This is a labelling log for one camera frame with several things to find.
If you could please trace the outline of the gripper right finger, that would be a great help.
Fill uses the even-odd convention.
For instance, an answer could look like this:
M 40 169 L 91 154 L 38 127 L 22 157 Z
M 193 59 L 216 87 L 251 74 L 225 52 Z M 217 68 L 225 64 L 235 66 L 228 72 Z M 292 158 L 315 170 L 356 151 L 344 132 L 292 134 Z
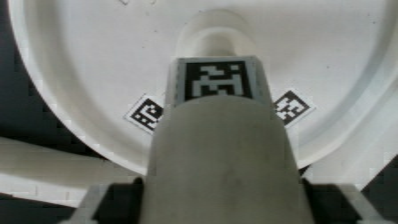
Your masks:
M 308 184 L 315 224 L 386 224 L 361 192 L 351 186 Z

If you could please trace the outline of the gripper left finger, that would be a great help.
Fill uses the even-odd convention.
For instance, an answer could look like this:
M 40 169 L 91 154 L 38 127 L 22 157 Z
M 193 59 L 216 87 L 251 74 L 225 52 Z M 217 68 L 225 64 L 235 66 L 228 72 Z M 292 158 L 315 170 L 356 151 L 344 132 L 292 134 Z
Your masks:
M 72 217 L 59 224 L 106 224 L 100 214 L 111 211 L 113 185 L 95 185 L 90 188 Z

